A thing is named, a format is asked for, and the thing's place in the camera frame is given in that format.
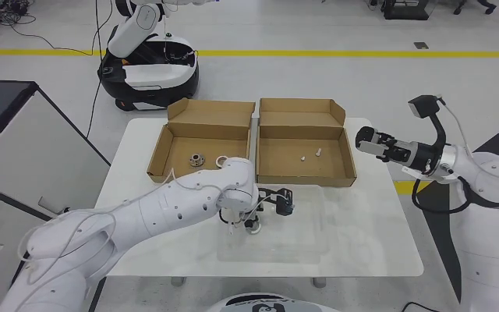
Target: floor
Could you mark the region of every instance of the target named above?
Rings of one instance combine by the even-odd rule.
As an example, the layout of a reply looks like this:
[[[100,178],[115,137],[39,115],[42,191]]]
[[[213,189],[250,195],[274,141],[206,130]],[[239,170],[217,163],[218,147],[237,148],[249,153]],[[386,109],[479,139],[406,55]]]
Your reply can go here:
[[[426,22],[387,21],[363,0],[222,0],[182,6],[167,21],[168,31],[200,50],[415,51],[426,42],[431,51],[499,51],[499,12],[491,16],[471,1],[460,16],[451,0],[441,3]],[[99,20],[109,13],[98,0]],[[37,0],[30,7],[36,22],[19,25],[53,45],[89,49],[95,30],[91,0]],[[122,17],[114,10],[102,27],[103,46]],[[158,25],[162,34],[164,25]],[[47,49],[34,37],[0,27],[2,49]],[[84,133],[92,112],[98,57],[0,55],[1,80],[34,80]],[[200,57],[201,99],[258,101],[261,97],[334,98],[351,117],[366,117],[375,127],[401,140],[432,143],[428,120],[419,120],[406,102],[420,94],[443,94],[461,119],[471,148],[499,132],[499,58],[353,58],[353,57]],[[126,124],[165,112],[119,111],[101,90],[90,140],[113,159]],[[448,141],[462,139],[446,112],[439,114]],[[390,165],[394,180],[409,179]],[[425,266],[417,278],[334,278],[315,289],[304,279],[189,278],[180,289],[166,278],[109,278],[97,312],[202,310],[241,292],[277,292],[338,310],[398,311],[415,300],[440,311],[456,310],[457,301],[423,216],[401,197]]]

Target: yellow floor line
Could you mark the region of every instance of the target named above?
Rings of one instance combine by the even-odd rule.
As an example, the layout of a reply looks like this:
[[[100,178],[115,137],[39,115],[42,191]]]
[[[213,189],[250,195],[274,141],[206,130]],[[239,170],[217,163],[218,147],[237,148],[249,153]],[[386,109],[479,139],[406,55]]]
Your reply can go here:
[[[91,50],[82,50],[91,54]],[[199,50],[205,57],[302,57],[385,59],[498,59],[499,51],[334,51],[334,50]],[[86,56],[77,51],[52,49],[0,49],[0,55]]]
[[[395,189],[398,195],[411,195],[414,181],[394,181]],[[431,181],[421,181],[418,187],[418,192],[427,187]]]

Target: ring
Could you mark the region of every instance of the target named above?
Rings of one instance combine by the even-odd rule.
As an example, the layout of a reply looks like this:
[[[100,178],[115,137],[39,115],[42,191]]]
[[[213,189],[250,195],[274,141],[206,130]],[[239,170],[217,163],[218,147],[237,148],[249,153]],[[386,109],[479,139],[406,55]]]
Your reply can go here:
[[[217,160],[215,161],[215,164],[217,165],[217,167],[221,168],[221,166],[224,164],[224,161],[227,160],[227,156],[218,156],[217,157]]]

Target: gray cabinet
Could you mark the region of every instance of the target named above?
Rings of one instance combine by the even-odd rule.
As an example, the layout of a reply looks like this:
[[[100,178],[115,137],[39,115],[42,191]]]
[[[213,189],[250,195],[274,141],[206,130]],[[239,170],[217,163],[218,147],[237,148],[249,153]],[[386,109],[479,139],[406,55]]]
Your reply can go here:
[[[109,166],[36,83],[0,81],[0,299],[12,247],[41,220],[94,207]]]

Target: cardboard box lid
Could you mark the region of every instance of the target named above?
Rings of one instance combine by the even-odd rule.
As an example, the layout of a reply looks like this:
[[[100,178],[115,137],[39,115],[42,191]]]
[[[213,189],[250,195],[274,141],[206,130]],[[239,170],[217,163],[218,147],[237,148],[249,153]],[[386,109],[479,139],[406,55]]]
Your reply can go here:
[[[168,106],[168,127],[176,125],[229,126],[249,129],[254,102],[201,101],[183,98]]]
[[[262,98],[260,126],[343,127],[345,110],[330,99]]]

